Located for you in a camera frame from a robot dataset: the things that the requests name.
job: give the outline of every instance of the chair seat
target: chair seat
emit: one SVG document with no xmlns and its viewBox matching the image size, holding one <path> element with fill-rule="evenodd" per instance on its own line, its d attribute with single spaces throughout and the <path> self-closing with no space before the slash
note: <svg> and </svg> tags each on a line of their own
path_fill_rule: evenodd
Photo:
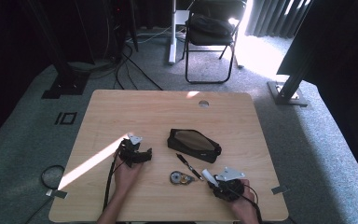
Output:
<svg viewBox="0 0 358 224">
<path fill-rule="evenodd" d="M 192 29 L 188 38 L 196 46 L 229 46 L 234 42 L 232 35 L 210 35 Z"/>
</svg>

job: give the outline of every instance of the black chair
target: black chair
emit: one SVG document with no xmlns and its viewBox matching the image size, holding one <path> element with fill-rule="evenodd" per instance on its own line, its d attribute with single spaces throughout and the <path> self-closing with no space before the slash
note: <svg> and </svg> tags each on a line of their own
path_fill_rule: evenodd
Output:
<svg viewBox="0 0 358 224">
<path fill-rule="evenodd" d="M 195 0 L 188 14 L 186 22 L 186 41 L 182 59 L 186 53 L 186 81 L 192 84 L 221 84 L 229 80 L 234 59 L 237 33 L 246 3 L 241 0 Z M 225 46 L 223 50 L 200 49 L 195 47 L 190 50 L 189 45 L 194 46 Z M 219 51 L 222 59 L 227 47 L 231 48 L 231 60 L 228 75 L 224 80 L 218 81 L 192 81 L 188 78 L 188 53 L 197 51 Z"/>
</svg>

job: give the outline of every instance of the tape piece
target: tape piece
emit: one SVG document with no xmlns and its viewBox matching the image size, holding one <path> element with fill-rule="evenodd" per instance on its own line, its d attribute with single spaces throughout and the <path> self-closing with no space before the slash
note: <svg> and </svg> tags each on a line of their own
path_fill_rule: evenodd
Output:
<svg viewBox="0 0 358 224">
<path fill-rule="evenodd" d="M 49 189 L 46 195 L 48 195 L 49 197 L 59 197 L 65 199 L 66 196 L 68 196 L 68 193 L 57 189 Z"/>
<path fill-rule="evenodd" d="M 285 192 L 289 191 L 290 189 L 287 188 L 285 185 L 282 185 L 282 186 L 273 188 L 271 190 L 272 190 L 273 194 L 278 194 L 278 193 L 285 193 Z"/>
</svg>

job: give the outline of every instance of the human hand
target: human hand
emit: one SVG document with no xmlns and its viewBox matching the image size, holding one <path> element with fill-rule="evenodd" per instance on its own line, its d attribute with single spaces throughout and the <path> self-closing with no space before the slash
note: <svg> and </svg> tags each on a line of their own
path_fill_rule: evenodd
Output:
<svg viewBox="0 0 358 224">
<path fill-rule="evenodd" d="M 138 175 L 141 173 L 141 169 L 144 163 L 134 163 L 132 167 L 129 167 L 123 160 L 117 156 L 115 168 L 115 193 L 127 194 L 131 187 L 137 180 Z"/>
<path fill-rule="evenodd" d="M 241 183 L 247 186 L 249 185 L 248 179 L 241 179 Z M 243 197 L 255 202 L 255 195 L 251 192 L 249 188 L 245 186 L 243 192 Z M 246 201 L 244 198 L 240 197 L 228 204 L 234 215 L 243 223 L 243 224 L 258 224 L 257 213 L 255 208 L 251 203 Z"/>
</svg>

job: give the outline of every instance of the forearm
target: forearm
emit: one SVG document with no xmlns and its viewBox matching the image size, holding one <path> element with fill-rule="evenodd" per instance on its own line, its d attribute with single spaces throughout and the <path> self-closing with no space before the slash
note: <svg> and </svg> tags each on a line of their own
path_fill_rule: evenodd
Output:
<svg viewBox="0 0 358 224">
<path fill-rule="evenodd" d="M 113 194 L 110 202 L 107 204 L 103 213 L 97 220 L 97 224 L 113 224 L 116 223 L 118 214 L 120 213 L 121 207 L 126 199 L 127 193 L 115 193 Z"/>
</svg>

